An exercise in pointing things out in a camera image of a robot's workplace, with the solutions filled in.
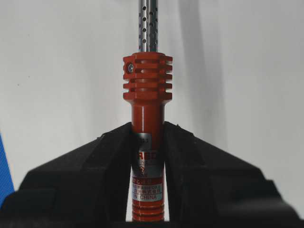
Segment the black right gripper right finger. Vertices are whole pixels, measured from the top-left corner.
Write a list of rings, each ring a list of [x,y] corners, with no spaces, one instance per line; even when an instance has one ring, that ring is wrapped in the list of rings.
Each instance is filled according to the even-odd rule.
[[[256,166],[168,122],[163,149],[173,227],[303,227],[274,182]]]

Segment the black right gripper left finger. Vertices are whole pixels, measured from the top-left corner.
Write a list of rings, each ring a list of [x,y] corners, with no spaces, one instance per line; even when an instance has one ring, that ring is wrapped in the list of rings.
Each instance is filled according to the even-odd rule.
[[[106,228],[125,222],[131,124],[29,171],[0,209],[3,228]]]

